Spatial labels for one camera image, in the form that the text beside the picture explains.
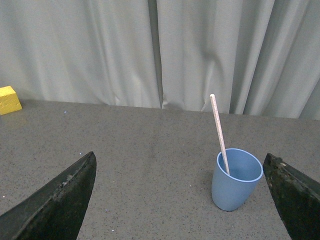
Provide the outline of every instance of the stick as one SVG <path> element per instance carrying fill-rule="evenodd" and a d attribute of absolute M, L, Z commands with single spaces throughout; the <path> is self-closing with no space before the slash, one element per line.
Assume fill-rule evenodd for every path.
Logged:
<path fill-rule="evenodd" d="M 225 166 L 225 171 L 228 175 L 230 175 L 227 154 L 226 154 L 226 148 L 225 148 L 225 141 L 224 141 L 224 136 L 222 135 L 222 129 L 221 129 L 220 118 L 219 118 L 218 107 L 217 107 L 215 95 L 211 94 L 210 99 L 211 99 L 214 120 L 215 120 L 215 126 L 216 126 L 216 130 L 218 132 L 218 137 L 219 137 L 223 162 L 224 162 L 224 166 Z"/>

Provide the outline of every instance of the speckled countertop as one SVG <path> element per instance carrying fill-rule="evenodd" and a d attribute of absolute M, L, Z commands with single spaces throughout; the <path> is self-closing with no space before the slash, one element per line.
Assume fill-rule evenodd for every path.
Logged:
<path fill-rule="evenodd" d="M 83 154 L 96 180 L 79 240 L 289 240 L 263 176 L 233 212 L 211 199 L 210 112 L 22 100 L 0 116 L 0 215 Z M 267 153 L 320 181 L 320 121 L 221 114 L 227 148 Z"/>

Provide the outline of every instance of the sponge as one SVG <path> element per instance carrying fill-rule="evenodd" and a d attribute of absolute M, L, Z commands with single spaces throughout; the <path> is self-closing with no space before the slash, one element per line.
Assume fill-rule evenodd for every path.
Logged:
<path fill-rule="evenodd" d="M 18 96 L 11 86 L 0 87 L 0 115 L 21 110 Z"/>

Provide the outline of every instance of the white curtain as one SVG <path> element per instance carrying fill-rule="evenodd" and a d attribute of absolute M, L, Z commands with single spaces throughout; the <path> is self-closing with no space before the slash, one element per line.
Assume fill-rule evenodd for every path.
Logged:
<path fill-rule="evenodd" d="M 2 0 L 21 99 L 320 120 L 318 0 Z"/>

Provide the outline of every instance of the plastic cup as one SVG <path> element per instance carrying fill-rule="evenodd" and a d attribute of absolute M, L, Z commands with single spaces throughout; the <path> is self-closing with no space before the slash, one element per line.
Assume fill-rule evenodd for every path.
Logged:
<path fill-rule="evenodd" d="M 259 160 L 247 151 L 237 148 L 228 148 L 225 151 L 230 175 L 225 171 L 220 152 L 216 158 L 211 193 L 212 200 L 218 208 L 233 211 L 253 192 L 263 175 L 263 168 Z"/>

